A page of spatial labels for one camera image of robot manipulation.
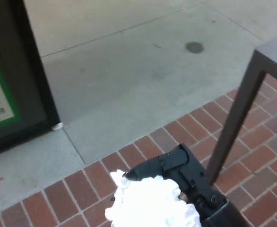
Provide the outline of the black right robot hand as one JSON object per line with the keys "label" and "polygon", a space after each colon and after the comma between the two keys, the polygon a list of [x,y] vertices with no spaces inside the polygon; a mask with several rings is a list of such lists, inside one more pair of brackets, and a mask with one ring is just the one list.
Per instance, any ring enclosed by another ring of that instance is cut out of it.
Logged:
{"label": "black right robot hand", "polygon": [[138,181],[158,175],[178,184],[188,202],[195,206],[203,227],[248,226],[239,210],[207,182],[206,170],[184,143],[138,164],[124,177]]}

